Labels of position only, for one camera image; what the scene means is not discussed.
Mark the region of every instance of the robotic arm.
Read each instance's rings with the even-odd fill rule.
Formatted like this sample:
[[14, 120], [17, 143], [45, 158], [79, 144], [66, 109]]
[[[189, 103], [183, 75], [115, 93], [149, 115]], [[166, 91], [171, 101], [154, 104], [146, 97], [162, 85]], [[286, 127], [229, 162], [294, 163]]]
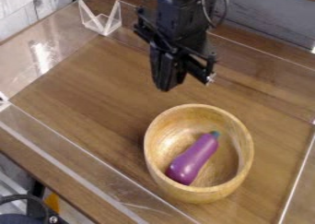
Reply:
[[203, 84], [213, 82], [215, 50], [207, 39], [207, 29], [215, 28], [217, 0], [158, 0], [158, 11], [137, 9], [135, 33], [150, 43], [151, 74], [157, 88], [170, 91], [182, 84], [187, 73]]

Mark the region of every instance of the bowl rim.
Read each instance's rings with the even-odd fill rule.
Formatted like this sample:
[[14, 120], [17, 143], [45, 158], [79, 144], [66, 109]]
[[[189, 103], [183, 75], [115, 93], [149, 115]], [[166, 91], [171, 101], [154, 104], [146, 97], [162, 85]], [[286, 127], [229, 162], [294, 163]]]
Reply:
[[[242, 168], [242, 170], [238, 172], [238, 174], [233, 177], [233, 179], [230, 179], [226, 183], [221, 183], [215, 186], [210, 186], [210, 187], [198, 187], [198, 186], [189, 186], [185, 184], [181, 184], [178, 182], [175, 182], [173, 179], [170, 179], [163, 172], [159, 170], [158, 166], [151, 162], [153, 159], [150, 159], [150, 153], [149, 153], [149, 134], [150, 134], [150, 130], [151, 128], [158, 124], [158, 122], [161, 121], [161, 119], [171, 114], [174, 111], [177, 111], [178, 109], [185, 109], [185, 108], [207, 108], [207, 109], [213, 109], [221, 113], [223, 113], [226, 116], [229, 116], [235, 122], [237, 124], [242, 127], [242, 130], [245, 131], [245, 137], [246, 140], [249, 141], [249, 160], [245, 162], [245, 166]], [[250, 132], [245, 126], [245, 124], [242, 123], [242, 121], [226, 110], [209, 105], [209, 104], [198, 104], [198, 103], [190, 103], [190, 104], [183, 104], [179, 106], [175, 106], [173, 108], [170, 108], [169, 110], [163, 111], [153, 120], [150, 127], [147, 129], [146, 132], [146, 136], [145, 136], [145, 157], [146, 157], [146, 162], [147, 162], [147, 166], [149, 168], [151, 167], [154, 169], [155, 174], [161, 177], [161, 179], [163, 179], [171, 186], [175, 186], [177, 188], [181, 188], [185, 191], [189, 192], [195, 192], [195, 193], [214, 193], [217, 191], [222, 191], [229, 189], [230, 187], [235, 186], [237, 184], [241, 184], [243, 179], [246, 178], [246, 175], [250, 172], [251, 169], [251, 165], [253, 165], [253, 161], [254, 161], [254, 140], [253, 140], [253, 136], [250, 135]]]

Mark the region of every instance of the eggplant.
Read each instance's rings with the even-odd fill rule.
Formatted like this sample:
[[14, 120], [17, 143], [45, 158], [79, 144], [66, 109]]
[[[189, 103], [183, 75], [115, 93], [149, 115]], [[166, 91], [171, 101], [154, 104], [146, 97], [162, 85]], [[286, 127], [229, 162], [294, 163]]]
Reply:
[[219, 133], [213, 131], [205, 134], [191, 147], [173, 160], [166, 176], [175, 182], [190, 185], [198, 173], [218, 150]]

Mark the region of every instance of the wooden table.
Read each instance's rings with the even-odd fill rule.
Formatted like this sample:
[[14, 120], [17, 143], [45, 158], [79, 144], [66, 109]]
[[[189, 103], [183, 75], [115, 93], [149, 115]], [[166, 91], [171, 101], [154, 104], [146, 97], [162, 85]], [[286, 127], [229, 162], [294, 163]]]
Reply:
[[[143, 0], [126, 1], [143, 3]], [[114, 2], [87, 0], [93, 10], [105, 13]], [[119, 33], [123, 37], [133, 35], [126, 28]], [[189, 77], [182, 86], [161, 92], [151, 82], [149, 54], [113, 38], [97, 36], [11, 102], [89, 151], [90, 155], [78, 147], [61, 144], [69, 142], [55, 143], [55, 149], [55, 141], [41, 143], [49, 138], [45, 132], [30, 134], [43, 151], [101, 189], [109, 178], [97, 164], [98, 159], [201, 223], [274, 223], [281, 217], [313, 136], [314, 66], [311, 61], [299, 63], [295, 58], [294, 63], [223, 37], [211, 36], [221, 61], [217, 82], [209, 87]], [[165, 196], [150, 177], [143, 156], [150, 122], [166, 109], [185, 103], [211, 104], [231, 112], [245, 122], [255, 141], [255, 161], [245, 184], [229, 198], [202, 206]], [[27, 129], [30, 124], [21, 122], [19, 126]], [[39, 152], [3, 129], [0, 151], [94, 221], [134, 223], [59, 163], [39, 156]], [[295, 212], [287, 221], [303, 223], [311, 215], [307, 211]], [[149, 217], [151, 223], [159, 223], [150, 212]], [[170, 218], [170, 223], [175, 222], [177, 219]]]

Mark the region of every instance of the wooden bowl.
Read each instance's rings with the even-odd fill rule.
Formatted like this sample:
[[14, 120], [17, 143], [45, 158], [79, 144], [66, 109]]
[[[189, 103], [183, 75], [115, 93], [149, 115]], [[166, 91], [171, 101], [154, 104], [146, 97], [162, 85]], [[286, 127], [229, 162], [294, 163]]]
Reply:
[[[166, 169], [181, 153], [211, 131], [218, 131], [219, 149], [205, 164], [190, 186], [166, 176]], [[163, 112], [153, 121], [145, 139], [150, 174], [162, 190], [189, 203], [210, 203], [230, 195], [249, 174], [254, 142], [239, 119], [225, 110], [186, 104]]]

